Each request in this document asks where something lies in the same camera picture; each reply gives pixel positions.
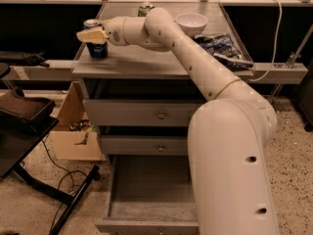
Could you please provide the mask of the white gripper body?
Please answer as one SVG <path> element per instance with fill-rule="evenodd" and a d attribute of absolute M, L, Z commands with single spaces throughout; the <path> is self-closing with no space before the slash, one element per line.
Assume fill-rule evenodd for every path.
<path fill-rule="evenodd" d="M 124 23 L 126 17 L 115 17 L 109 20 L 102 21 L 106 34 L 109 36 L 109 41 L 115 46 L 127 46 L 124 37 Z"/>

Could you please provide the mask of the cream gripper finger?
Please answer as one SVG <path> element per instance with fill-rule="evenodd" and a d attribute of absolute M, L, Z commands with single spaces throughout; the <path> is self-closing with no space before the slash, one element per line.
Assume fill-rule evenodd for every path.
<path fill-rule="evenodd" d="M 84 29 L 76 33 L 79 41 L 93 44 L 105 44 L 109 38 L 101 27 Z"/>

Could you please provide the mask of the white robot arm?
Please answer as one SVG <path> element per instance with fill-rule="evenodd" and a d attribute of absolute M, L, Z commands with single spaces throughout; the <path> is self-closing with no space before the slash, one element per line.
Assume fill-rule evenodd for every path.
<path fill-rule="evenodd" d="M 200 235 L 280 234 L 263 156 L 277 117 L 263 96 L 204 51 L 163 8 L 144 17 L 115 17 L 76 36 L 170 51 L 205 98 L 188 128 Z"/>

